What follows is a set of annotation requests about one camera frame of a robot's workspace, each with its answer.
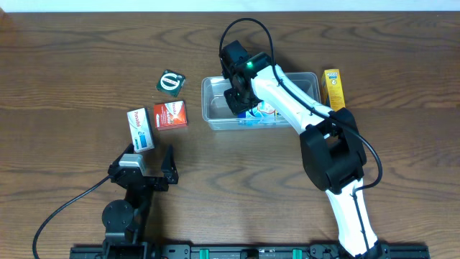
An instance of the wooden table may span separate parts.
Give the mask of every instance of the wooden table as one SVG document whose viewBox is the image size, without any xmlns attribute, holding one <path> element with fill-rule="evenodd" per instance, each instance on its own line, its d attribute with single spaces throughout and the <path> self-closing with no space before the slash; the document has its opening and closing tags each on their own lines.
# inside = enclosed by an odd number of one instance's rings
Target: wooden table
<svg viewBox="0 0 460 259">
<path fill-rule="evenodd" d="M 187 76 L 178 99 L 189 126 L 154 131 L 154 172 L 175 147 L 179 185 L 156 194 L 147 237 L 195 244 L 337 240 L 291 128 L 214 132 L 201 81 L 221 72 L 225 27 L 254 17 L 272 33 L 286 72 L 339 68 L 346 104 L 385 174 L 365 191 L 372 227 L 388 242 L 460 254 L 460 16 L 458 13 L 4 14 L 0 27 L 0 257 L 31 258 L 32 238 L 61 204 L 106 176 L 130 142 L 126 112 L 174 101 L 155 85 Z M 235 26 L 249 52 L 268 51 L 255 24 Z M 370 153 L 365 181 L 376 175 Z M 110 183 L 61 212 L 38 242 L 42 258 L 100 244 Z"/>
</svg>

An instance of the black clamp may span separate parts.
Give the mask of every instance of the black clamp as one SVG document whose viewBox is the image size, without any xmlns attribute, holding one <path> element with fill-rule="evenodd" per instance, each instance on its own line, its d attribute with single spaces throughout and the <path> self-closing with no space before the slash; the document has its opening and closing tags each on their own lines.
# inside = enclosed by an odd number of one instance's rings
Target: black clamp
<svg viewBox="0 0 460 259">
<path fill-rule="evenodd" d="M 108 174 L 113 176 L 112 183 L 117 183 L 123 188 L 129 186 L 151 186 L 154 191 L 167 191 L 168 184 L 178 184 L 179 175 L 175 167 L 173 157 L 173 147 L 170 145 L 167 149 L 165 159 L 161 165 L 161 171 L 164 177 L 151 177 L 143 175 L 143 160 L 139 166 L 122 166 L 124 155 L 134 153 L 133 144 L 129 144 L 126 150 L 109 166 Z"/>
<path fill-rule="evenodd" d="M 225 46 L 219 53 L 222 76 L 229 79 L 231 88 L 224 91 L 224 97 L 231 112 L 238 115 L 256 107 L 260 100 L 254 94 L 251 79 L 272 61 L 266 53 L 250 55 L 238 40 Z"/>
<path fill-rule="evenodd" d="M 358 132 L 349 110 L 342 108 L 329 116 Z M 337 140 L 328 144 L 324 139 L 327 134 Z M 306 127 L 306 131 L 300 134 L 300 148 L 305 172 L 322 191 L 340 194 L 343 187 L 364 175 L 362 167 L 366 164 L 366 153 L 361 140 L 326 120 Z"/>
</svg>

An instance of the clear plastic container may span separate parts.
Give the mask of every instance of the clear plastic container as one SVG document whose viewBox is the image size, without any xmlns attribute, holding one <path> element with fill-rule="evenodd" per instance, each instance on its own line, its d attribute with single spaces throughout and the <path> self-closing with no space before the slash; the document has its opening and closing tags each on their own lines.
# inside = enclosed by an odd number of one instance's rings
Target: clear plastic container
<svg viewBox="0 0 460 259">
<path fill-rule="evenodd" d="M 311 72 L 286 73 L 286 76 L 311 98 L 320 101 L 318 78 Z M 224 97 L 231 88 L 230 81 L 221 76 L 204 78 L 201 83 L 201 110 L 203 119 L 212 130 L 250 130 L 289 127 L 289 122 L 273 122 L 264 118 L 238 118 L 233 115 Z"/>
</svg>

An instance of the black cable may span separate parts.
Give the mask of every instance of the black cable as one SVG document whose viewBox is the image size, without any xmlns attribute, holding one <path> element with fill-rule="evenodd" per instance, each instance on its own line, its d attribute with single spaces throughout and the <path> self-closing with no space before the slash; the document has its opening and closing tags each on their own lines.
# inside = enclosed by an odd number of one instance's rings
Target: black cable
<svg viewBox="0 0 460 259">
<path fill-rule="evenodd" d="M 74 203 L 75 201 L 83 198 L 86 194 L 89 194 L 90 192 L 96 190 L 99 186 L 102 185 L 102 183 L 105 183 L 107 180 L 109 180 L 110 178 L 112 178 L 112 176 L 107 176 L 105 177 L 104 179 L 102 179 L 100 182 L 98 182 L 95 186 L 89 188 L 87 191 L 85 191 L 84 193 L 78 195 L 77 197 L 71 199 L 70 201 L 66 202 L 64 205 L 62 205 L 61 207 L 59 207 L 59 209 L 56 209 L 55 212 L 53 212 L 43 223 L 42 225 L 38 228 L 37 230 L 37 233 L 35 233 L 35 236 L 34 236 L 34 242 L 32 243 L 32 252 L 34 253 L 34 257 L 35 259 L 40 259 L 40 257 L 38 257 L 38 253 L 37 253 L 37 241 L 38 241 L 38 237 L 40 236 L 40 233 L 42 232 L 42 230 L 45 228 L 46 224 L 48 224 L 48 222 L 54 217 L 56 216 L 59 212 L 61 212 L 63 209 L 65 209 L 67 206 L 71 205 L 72 203 Z"/>
<path fill-rule="evenodd" d="M 370 184 L 367 184 L 365 186 L 361 186 L 361 187 L 358 187 L 358 188 L 355 188 L 353 189 L 353 193 L 352 193 L 352 196 L 353 196 L 353 199 L 355 200 L 355 206 L 356 206 L 356 211 L 358 213 L 358 218 L 359 218 L 359 223 L 361 224 L 361 227 L 362 227 L 362 233 L 363 233 L 363 236 L 364 236 L 364 241 L 366 242 L 366 248 L 367 248 L 367 254 L 369 254 L 369 246 L 367 244 L 367 236 L 365 234 L 365 231 L 364 231 L 364 224 L 363 224 L 363 221 L 362 221 L 362 217 L 361 217 L 361 212 L 359 210 L 359 205 L 358 205 L 358 202 L 357 202 L 357 195 L 356 195 L 356 192 L 357 191 L 361 191 L 361 190 L 364 190 L 364 189 L 367 189 L 367 188 L 372 188 L 372 187 L 375 187 L 377 184 L 379 184 L 379 182 L 382 180 L 382 176 L 383 176 L 383 167 L 382 167 L 382 161 L 380 160 L 377 152 L 375 151 L 375 149 L 367 142 L 367 140 L 365 140 L 358 132 L 357 130 L 355 130 L 353 127 L 350 127 L 349 125 L 343 123 L 343 122 L 340 122 L 336 119 L 333 119 L 333 118 L 330 118 L 329 116 L 326 116 L 318 111 L 315 110 L 315 108 L 312 108 L 310 106 L 308 106 L 302 99 L 300 99 L 299 97 L 297 97 L 283 82 L 282 80 L 280 79 L 280 77 L 278 76 L 277 72 L 276 72 L 276 62 L 275 62 L 275 49 L 273 48 L 273 42 L 272 42 L 272 36 L 270 35 L 270 32 L 268 31 L 268 29 L 263 25 L 263 23 L 259 22 L 258 20 L 256 19 L 253 19 L 253 18 L 241 18 L 241 19 L 238 19 L 234 22 L 232 22 L 224 31 L 224 33 L 222 34 L 222 38 L 221 38 L 221 41 L 220 41 L 220 44 L 219 44 L 219 47 L 218 47 L 218 52 L 219 54 L 221 53 L 222 51 L 222 44 L 224 42 L 224 38 L 225 38 L 225 35 L 226 33 L 229 31 L 229 29 L 234 25 L 236 24 L 237 22 L 242 22 L 242 21 L 250 21 L 250 22 L 255 22 L 257 23 L 258 25 L 260 25 L 260 27 L 265 31 L 265 33 L 267 33 L 267 36 L 268 36 L 268 40 L 269 40 L 269 43 L 270 43 L 270 52 L 272 54 L 272 68 L 273 68 L 273 74 L 275 75 L 275 78 L 277 80 L 277 82 L 279 83 L 279 85 L 288 93 L 290 94 L 294 100 L 298 101 L 300 104 L 302 104 L 309 112 L 311 112 L 312 114 L 326 120 L 326 121 L 329 121 L 331 122 L 332 124 L 335 124 L 337 127 L 340 127 L 342 128 L 343 130 L 346 130 L 347 132 L 351 133 L 353 136 L 357 137 L 359 140 L 361 140 L 361 142 L 367 147 L 367 149 L 369 149 L 370 153 L 372 154 L 372 156 L 374 156 L 374 159 L 375 159 L 375 163 L 377 164 L 377 169 L 378 169 L 378 176 L 377 178 L 375 179 L 374 182 L 370 183 Z"/>
</svg>

